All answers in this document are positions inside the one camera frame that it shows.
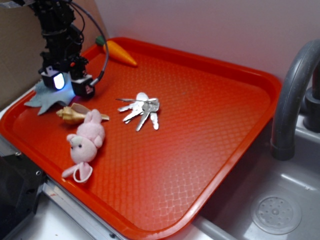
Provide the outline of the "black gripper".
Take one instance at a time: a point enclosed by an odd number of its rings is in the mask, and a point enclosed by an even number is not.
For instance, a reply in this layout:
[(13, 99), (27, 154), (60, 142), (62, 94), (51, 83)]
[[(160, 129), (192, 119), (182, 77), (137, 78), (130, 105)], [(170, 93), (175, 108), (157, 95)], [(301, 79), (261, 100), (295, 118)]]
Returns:
[(90, 85), (93, 78), (87, 73), (86, 65), (89, 61), (81, 56), (81, 50), (68, 51), (67, 54), (62, 50), (59, 54), (45, 51), (40, 53), (42, 66), (38, 73), (44, 85), (53, 90), (62, 90), (66, 84), (63, 73), (70, 73), (74, 94), (82, 98), (92, 98), (95, 95), (95, 87)]

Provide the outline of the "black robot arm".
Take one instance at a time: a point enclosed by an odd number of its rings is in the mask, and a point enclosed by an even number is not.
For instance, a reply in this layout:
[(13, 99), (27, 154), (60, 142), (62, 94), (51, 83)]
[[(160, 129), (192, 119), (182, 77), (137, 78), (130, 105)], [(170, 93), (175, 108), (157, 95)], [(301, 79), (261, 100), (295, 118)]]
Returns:
[(46, 50), (40, 53), (39, 70), (44, 85), (55, 91), (70, 85), (76, 96), (93, 97), (93, 78), (86, 70), (89, 61), (81, 56), (84, 35), (73, 24), (74, 10), (63, 0), (36, 0), (30, 8), (40, 22), (46, 42)]

